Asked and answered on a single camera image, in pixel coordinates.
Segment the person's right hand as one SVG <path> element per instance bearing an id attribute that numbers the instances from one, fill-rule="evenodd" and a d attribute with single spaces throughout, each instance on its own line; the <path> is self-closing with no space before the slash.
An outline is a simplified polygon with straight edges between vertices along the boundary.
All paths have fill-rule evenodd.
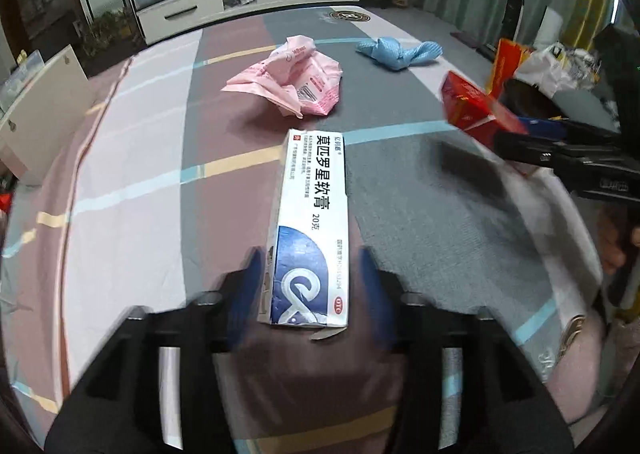
<path id="1" fill-rule="evenodd" d="M 597 222 L 597 248 L 602 270 L 613 275 L 627 263 L 628 246 L 639 247 L 639 228 L 627 229 L 627 214 L 622 207 L 605 206 Z"/>

